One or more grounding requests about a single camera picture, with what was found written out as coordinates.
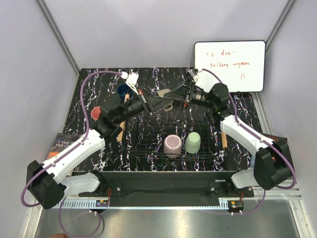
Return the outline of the beige mug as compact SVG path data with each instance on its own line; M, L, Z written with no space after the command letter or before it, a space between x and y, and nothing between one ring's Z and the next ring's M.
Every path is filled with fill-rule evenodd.
M157 91L157 95L167 101L166 105L163 107L163 110L165 112L168 112L173 109L174 101L172 99L165 97L165 94L167 94L168 92L170 92L170 89L161 89Z

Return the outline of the dark blue mug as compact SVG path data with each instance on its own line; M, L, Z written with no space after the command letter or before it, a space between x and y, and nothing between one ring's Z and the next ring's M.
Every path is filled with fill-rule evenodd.
M125 101L126 94L129 95L129 99L131 99L134 96L134 91L129 87L127 84L121 84L117 88L117 93L122 100L122 102Z

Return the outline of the lilac mug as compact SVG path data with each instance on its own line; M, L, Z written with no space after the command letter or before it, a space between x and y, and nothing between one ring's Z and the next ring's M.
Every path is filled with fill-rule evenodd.
M178 135L170 134L164 140L163 151L169 158L176 158L182 151L182 140Z

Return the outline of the pink cup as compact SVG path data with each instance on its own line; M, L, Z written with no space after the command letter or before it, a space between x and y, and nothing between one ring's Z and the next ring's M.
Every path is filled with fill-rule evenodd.
M101 107L100 106L94 107L90 113L93 121L97 121L99 119L100 114L101 114Z

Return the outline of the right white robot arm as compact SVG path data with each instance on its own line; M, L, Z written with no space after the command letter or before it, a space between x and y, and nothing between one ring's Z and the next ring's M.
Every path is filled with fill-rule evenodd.
M209 122L252 155L254 165L235 172L231 181L225 184L229 196L237 196L249 186L259 186L264 190L283 188L281 183L287 179L292 179L287 189L294 187L296 176L287 142L274 141L242 122L225 84L217 83L206 93L193 80L188 80L164 93L163 97L177 103L182 109L189 104L205 107Z

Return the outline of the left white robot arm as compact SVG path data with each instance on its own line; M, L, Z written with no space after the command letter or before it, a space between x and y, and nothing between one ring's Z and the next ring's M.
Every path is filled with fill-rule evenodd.
M155 94L138 89L138 95L124 102L117 94L101 105L98 119L73 144L56 156L39 164L33 161L27 167L27 189L44 209L51 209L67 196L91 193L103 196L107 192L107 178L98 171L79 176L69 173L87 157L104 148L122 132L120 124L146 112L154 114L173 101L165 97L168 89Z

